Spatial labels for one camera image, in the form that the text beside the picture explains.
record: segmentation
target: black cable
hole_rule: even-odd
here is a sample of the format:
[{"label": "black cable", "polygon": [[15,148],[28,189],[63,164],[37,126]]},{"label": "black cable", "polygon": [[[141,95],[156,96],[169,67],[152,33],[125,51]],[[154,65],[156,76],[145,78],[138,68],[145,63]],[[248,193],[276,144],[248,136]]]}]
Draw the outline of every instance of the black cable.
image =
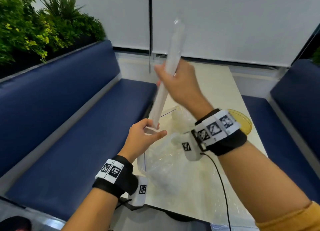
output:
[{"label": "black cable", "polygon": [[115,209],[119,208],[120,206],[126,204],[126,203],[129,202],[129,201],[132,201],[132,199],[128,199],[128,200],[126,200],[126,201],[120,201],[120,200],[119,200],[120,204],[117,205],[117,207],[116,207]]},{"label": "black cable", "polygon": [[230,231],[231,231],[231,224],[230,224],[230,218],[229,218],[229,208],[228,208],[227,195],[226,195],[226,191],[225,191],[225,189],[224,189],[223,181],[222,181],[221,175],[220,175],[220,173],[219,173],[218,167],[217,167],[216,163],[214,162],[214,160],[213,160],[209,155],[207,155],[207,154],[205,154],[205,153],[203,153],[203,152],[201,152],[200,154],[201,154],[201,155],[205,155],[205,156],[207,156],[208,158],[210,158],[211,161],[212,161],[212,163],[215,165],[215,167],[216,167],[216,169],[217,169],[217,172],[218,172],[218,175],[219,175],[221,184],[222,184],[224,197],[225,197],[225,199],[226,199],[226,214],[227,214],[227,217],[228,217],[229,229],[230,229]]}]

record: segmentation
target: right hand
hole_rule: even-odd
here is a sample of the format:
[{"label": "right hand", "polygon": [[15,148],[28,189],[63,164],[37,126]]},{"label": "right hand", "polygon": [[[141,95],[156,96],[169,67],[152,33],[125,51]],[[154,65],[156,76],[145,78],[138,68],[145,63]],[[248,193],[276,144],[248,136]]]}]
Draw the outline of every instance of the right hand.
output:
[{"label": "right hand", "polygon": [[195,74],[195,68],[184,60],[180,60],[176,74],[171,76],[165,71],[165,63],[154,67],[159,79],[178,104],[189,110],[196,119],[200,119],[213,107],[202,95]]}]

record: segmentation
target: navy blue cushion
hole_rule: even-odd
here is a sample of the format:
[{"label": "navy blue cushion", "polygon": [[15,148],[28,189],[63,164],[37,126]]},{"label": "navy blue cushion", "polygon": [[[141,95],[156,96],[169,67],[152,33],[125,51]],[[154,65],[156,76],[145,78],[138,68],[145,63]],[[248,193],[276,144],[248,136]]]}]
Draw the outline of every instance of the navy blue cushion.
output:
[{"label": "navy blue cushion", "polygon": [[123,147],[157,87],[121,79],[6,193],[27,207],[68,220],[105,161]]},{"label": "navy blue cushion", "polygon": [[0,84],[0,177],[119,74],[103,41]]},{"label": "navy blue cushion", "polygon": [[242,96],[268,157],[279,166],[306,195],[320,203],[320,180],[270,104],[262,98]]},{"label": "navy blue cushion", "polygon": [[309,60],[298,60],[271,95],[320,159],[320,67]]}]

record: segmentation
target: white tabletop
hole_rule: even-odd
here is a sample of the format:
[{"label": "white tabletop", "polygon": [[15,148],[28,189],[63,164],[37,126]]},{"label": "white tabletop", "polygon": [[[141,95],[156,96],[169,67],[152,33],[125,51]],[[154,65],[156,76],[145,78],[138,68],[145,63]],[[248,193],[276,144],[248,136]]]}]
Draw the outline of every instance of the white tabletop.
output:
[{"label": "white tabletop", "polygon": [[[201,91],[215,108],[234,109],[250,117],[228,66],[192,64],[195,67]],[[177,103],[168,95],[163,110],[165,111],[176,105]],[[248,140],[267,155],[254,125]],[[211,152],[206,153],[213,158],[222,176],[228,199],[231,225],[254,226],[252,216],[234,193],[218,158]],[[189,162],[186,159],[182,161],[184,161],[184,167],[181,171],[184,171],[184,173],[179,173],[183,177],[176,180],[176,184],[179,186],[177,192],[160,191],[149,181],[145,203],[202,221],[226,225],[228,223],[226,203],[214,164],[206,156],[196,162]],[[133,173],[141,175],[137,168],[137,161],[133,165]]]}]

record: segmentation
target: orange sleeve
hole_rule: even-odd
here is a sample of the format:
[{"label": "orange sleeve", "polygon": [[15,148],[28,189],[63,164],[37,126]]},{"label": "orange sleeve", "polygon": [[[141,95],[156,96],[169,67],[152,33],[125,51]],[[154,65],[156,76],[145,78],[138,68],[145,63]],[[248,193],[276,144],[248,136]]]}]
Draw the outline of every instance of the orange sleeve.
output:
[{"label": "orange sleeve", "polygon": [[306,209],[295,211],[265,223],[256,223],[261,231],[319,231],[320,206],[312,202]]}]

